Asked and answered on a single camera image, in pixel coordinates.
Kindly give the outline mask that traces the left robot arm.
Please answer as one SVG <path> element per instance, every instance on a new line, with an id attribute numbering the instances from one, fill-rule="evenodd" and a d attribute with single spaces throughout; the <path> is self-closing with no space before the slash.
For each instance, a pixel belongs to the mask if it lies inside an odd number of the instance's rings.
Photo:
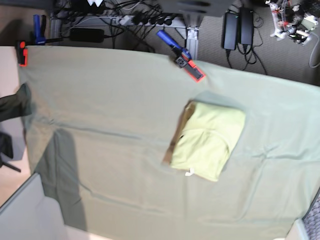
<path id="1" fill-rule="evenodd" d="M 306 45 L 312 33 L 320 26 L 318 0 L 266 0 L 274 31 L 270 37 L 277 41 L 286 38 L 299 45 Z"/>

